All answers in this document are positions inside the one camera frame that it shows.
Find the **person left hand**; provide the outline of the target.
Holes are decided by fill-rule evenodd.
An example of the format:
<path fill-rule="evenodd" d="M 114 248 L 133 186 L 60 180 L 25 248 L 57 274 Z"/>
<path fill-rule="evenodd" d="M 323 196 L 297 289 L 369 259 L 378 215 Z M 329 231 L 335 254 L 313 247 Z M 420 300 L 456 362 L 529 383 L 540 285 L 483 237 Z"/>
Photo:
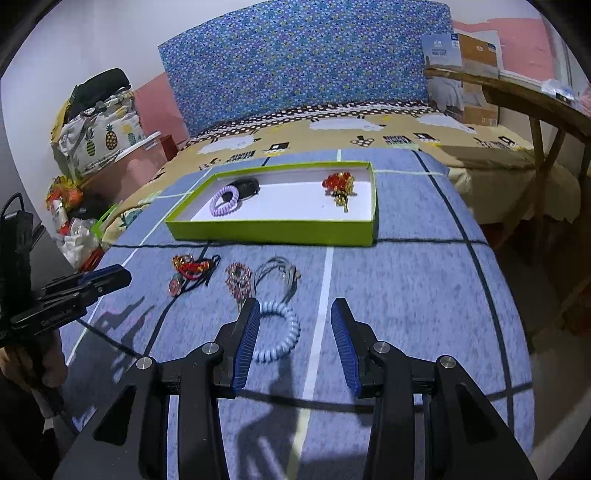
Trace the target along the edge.
<path fill-rule="evenodd" d="M 58 330 L 46 332 L 25 347 L 1 348 L 1 378 L 16 383 L 26 392 L 41 385 L 57 388 L 68 375 Z"/>

